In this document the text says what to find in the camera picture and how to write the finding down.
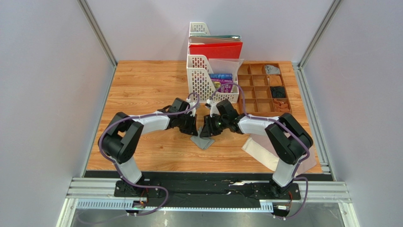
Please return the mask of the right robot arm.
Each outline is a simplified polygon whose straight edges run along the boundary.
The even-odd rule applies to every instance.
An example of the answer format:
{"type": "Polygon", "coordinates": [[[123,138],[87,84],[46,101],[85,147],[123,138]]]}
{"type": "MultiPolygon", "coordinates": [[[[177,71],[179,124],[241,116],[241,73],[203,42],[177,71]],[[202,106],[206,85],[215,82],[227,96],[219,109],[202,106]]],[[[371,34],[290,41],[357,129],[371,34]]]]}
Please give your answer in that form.
{"type": "Polygon", "coordinates": [[[267,136],[280,159],[272,182],[278,188],[286,188],[293,182],[297,166],[302,158],[308,157],[313,145],[312,137],[293,115],[260,117],[238,113],[228,100],[208,101],[206,106],[210,114],[204,116],[201,138],[220,135],[226,129],[237,134],[267,136]]]}

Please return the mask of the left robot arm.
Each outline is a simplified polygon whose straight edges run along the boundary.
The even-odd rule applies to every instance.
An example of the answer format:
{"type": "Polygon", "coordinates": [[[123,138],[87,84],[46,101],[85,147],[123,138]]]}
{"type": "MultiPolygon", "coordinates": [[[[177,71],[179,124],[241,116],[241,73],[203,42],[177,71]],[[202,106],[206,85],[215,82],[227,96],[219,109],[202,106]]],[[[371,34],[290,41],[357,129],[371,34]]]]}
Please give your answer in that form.
{"type": "Polygon", "coordinates": [[[143,177],[133,157],[141,136],[177,127],[181,133],[196,136],[196,110],[200,102],[176,98],[171,105],[149,114],[118,112],[98,140],[101,155],[112,162],[127,184],[139,187],[143,177]]]}

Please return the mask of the grey underwear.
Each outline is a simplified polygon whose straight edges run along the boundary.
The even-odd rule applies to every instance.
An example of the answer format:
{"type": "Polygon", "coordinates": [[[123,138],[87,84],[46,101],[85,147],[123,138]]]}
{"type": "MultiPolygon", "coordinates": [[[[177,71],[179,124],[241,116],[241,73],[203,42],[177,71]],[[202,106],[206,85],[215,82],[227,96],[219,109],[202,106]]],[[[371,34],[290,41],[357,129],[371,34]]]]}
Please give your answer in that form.
{"type": "Polygon", "coordinates": [[[202,127],[198,128],[198,135],[197,136],[191,136],[190,140],[200,149],[206,150],[208,149],[214,142],[215,140],[212,138],[201,138],[202,132],[202,127]]]}

